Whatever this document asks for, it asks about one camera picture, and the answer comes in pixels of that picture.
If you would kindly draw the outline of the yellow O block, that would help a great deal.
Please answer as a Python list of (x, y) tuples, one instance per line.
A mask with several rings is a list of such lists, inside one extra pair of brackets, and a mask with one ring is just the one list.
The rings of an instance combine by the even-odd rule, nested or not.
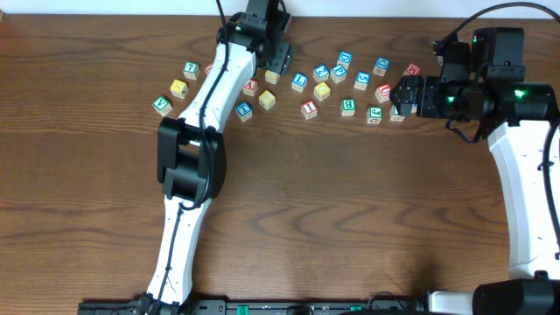
[(331, 88), (326, 84), (325, 81), (320, 82), (313, 89), (313, 95), (319, 102), (324, 101), (326, 98), (330, 96), (330, 94), (331, 94)]

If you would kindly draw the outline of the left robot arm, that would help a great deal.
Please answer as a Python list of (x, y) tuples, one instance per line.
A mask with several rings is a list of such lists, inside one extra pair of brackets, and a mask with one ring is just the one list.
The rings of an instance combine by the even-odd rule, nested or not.
[(157, 267), (142, 296), (149, 314), (176, 314), (188, 300), (204, 215), (227, 171), (223, 131), (242, 88), (258, 70), (287, 73), (294, 49), (283, 40), (291, 19), (282, 1), (250, 0), (223, 18), (213, 66), (177, 119), (157, 130), (157, 180), (165, 219)]

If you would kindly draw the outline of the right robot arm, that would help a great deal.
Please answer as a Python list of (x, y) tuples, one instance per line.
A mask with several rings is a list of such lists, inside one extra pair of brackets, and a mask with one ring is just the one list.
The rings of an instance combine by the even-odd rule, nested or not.
[(411, 73), (391, 90), (401, 116), (439, 118), (453, 130), (475, 121), (500, 176), (509, 232), (509, 278), (472, 291), (434, 290), (436, 314), (556, 314), (559, 311), (559, 109), (549, 84), (528, 82), (524, 31), (488, 27), (471, 42), (434, 43), (438, 76)]

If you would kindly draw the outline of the blue L block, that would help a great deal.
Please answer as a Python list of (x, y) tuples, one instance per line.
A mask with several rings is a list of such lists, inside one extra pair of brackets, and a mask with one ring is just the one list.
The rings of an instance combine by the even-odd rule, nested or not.
[(295, 73), (292, 81), (291, 81), (291, 88), (299, 93), (303, 93), (305, 91), (305, 87), (308, 82), (308, 77), (302, 73)]

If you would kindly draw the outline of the yellow C block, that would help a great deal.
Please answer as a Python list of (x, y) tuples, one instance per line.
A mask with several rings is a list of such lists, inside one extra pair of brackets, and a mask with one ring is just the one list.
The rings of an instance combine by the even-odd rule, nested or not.
[(280, 77), (281, 77), (280, 73), (276, 73), (271, 70), (267, 70), (264, 76), (265, 80), (273, 85), (276, 85), (279, 82)]

